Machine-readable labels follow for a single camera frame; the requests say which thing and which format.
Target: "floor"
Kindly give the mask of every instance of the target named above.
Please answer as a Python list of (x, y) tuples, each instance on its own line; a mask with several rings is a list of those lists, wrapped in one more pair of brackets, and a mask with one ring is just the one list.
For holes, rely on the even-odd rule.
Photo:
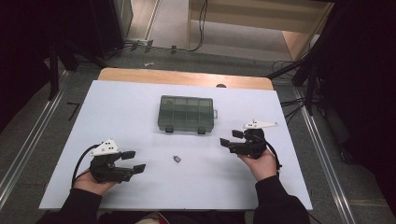
[[(171, 8), (175, 8), (172, 0), (161, 0), (158, 4), (155, 0), (132, 0), (133, 5), (149, 3), (151, 11), (145, 19), (145, 26), (149, 26), (151, 18), (151, 30), (135, 27), (133, 23), (130, 40), (147, 42), (154, 40), (153, 46), (169, 48), (172, 45), (193, 47), (198, 42), (197, 25), (191, 25), (191, 38), (187, 43), (186, 32), (170, 30), (166, 24), (174, 20), (178, 26), (184, 26), (185, 22), (171, 18)], [(187, 1), (181, 1), (178, 5), (183, 7)], [(138, 11), (134, 9), (134, 16), (138, 18)], [(176, 70), (188, 72), (205, 72), (214, 74), (230, 74), (239, 76), (262, 77), (279, 69), (287, 63), (278, 61), (290, 61), (286, 44), (281, 33), (274, 30), (252, 29), (231, 25), (220, 25), (208, 22), (205, 25), (204, 45), (194, 53), (178, 52), (170, 55), (168, 50), (154, 50), (145, 53), (144, 49), (124, 51), (115, 55), (107, 62), (115, 67), (150, 68), (163, 70)], [(64, 77), (64, 93), (56, 104), (54, 111), (50, 113), (50, 121), (42, 127), (44, 130), (38, 135), (37, 142), (33, 142), (32, 151), (26, 154), (27, 159), (21, 167), (24, 169), (18, 174), (19, 178), (14, 183), (13, 190), (7, 195), (7, 200), (1, 204), (0, 223), (33, 223), (41, 217), (44, 211), (37, 210), (52, 174), (51, 169), (56, 165), (70, 130), (73, 128), (75, 116), (73, 103), (82, 103), (92, 80), (97, 79), (100, 69), (91, 63), (81, 63), (76, 73), (68, 72)], [(275, 90), (281, 102), (297, 98), (296, 92), (304, 92), (304, 87), (294, 88), (290, 84), (290, 74), (273, 80)], [(4, 180), (9, 167), (18, 157), (25, 140), (31, 136), (29, 133), (35, 128), (45, 106), (49, 85), (38, 92), (26, 107), (15, 117), (7, 128), (0, 134), (0, 177), (3, 181), (0, 189), (3, 194)], [(288, 114), (295, 107), (285, 107)], [(290, 135), (296, 149), (297, 156), (303, 171), (305, 184), (310, 193), (314, 210), (310, 213), (320, 223), (396, 223), (396, 219), (390, 212), (378, 186), (375, 177), (364, 167), (356, 164), (344, 163), (339, 155), (339, 147), (332, 135), (327, 121), (314, 109), (315, 124), (325, 146), (325, 151), (336, 173), (336, 179), (346, 195), (350, 205), (354, 222), (345, 222), (337, 209), (334, 200), (334, 192), (330, 188), (329, 178), (323, 170), (322, 160), (319, 159), (318, 149), (313, 143), (311, 132), (307, 127), (304, 111), (300, 111), (290, 121)], [(247, 213), (247, 224), (251, 223), (252, 214)]]

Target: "black sleeve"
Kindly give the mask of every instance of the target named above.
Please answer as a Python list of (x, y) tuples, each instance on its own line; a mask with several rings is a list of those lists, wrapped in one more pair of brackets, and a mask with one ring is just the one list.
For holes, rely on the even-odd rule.
[(83, 189), (72, 189), (59, 212), (50, 212), (40, 218), (36, 224), (95, 224), (102, 196)]
[(254, 224), (310, 223), (303, 204), (285, 191), (278, 176), (257, 182), (256, 190), (259, 206), (254, 212)]

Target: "black curtain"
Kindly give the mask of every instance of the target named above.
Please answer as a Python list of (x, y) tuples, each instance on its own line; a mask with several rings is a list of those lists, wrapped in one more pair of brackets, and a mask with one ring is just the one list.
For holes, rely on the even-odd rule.
[(396, 216), (396, 4), (352, 1), (333, 12), (343, 8), (315, 59), (320, 90), (351, 134), (343, 149), (375, 174)]

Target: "small metal object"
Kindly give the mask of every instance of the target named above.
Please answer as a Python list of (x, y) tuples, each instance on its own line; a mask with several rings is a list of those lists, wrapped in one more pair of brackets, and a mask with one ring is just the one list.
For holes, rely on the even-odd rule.
[(177, 162), (180, 162), (181, 158), (179, 156), (174, 156), (174, 160), (177, 161)]

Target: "metal frame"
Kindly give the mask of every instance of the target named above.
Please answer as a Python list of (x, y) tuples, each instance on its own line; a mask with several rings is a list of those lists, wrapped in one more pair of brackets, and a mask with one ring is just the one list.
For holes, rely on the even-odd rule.
[[(297, 88), (294, 88), (294, 91), (297, 98), (304, 97), (302, 92)], [(332, 162), (320, 137), (315, 119), (313, 116), (309, 115), (305, 107), (302, 108), (302, 112), (306, 127), (311, 134), (312, 142), (314, 143), (315, 150), (318, 153), (320, 164), (324, 174), (326, 175), (327, 182), (329, 184), (330, 190), (332, 191), (332, 196), (334, 198), (335, 204), (337, 205), (341, 219), (343, 220), (343, 223), (357, 223), (349, 206), (347, 196), (345, 195), (340, 181), (338, 180), (337, 173), (332, 167)]]
[(53, 100), (48, 101), (44, 106), (43, 112), (41, 112), (35, 126), (32, 131), (30, 131), (28, 137), (26, 138), (23, 146), (21, 147), (18, 155), (15, 157), (11, 166), (8, 168), (6, 175), (0, 183), (0, 211), (3, 209), (4, 204), (7, 201), (9, 194), (17, 183), (24, 166), (29, 161), (30, 156), (35, 150), (35, 146), (41, 137), (41, 134), (47, 127), (53, 112), (58, 106), (59, 102), (64, 95), (64, 90), (66, 88), (67, 82), (70, 76), (74, 72), (64, 71), (60, 80), (60, 89), (58, 93), (53, 97)]

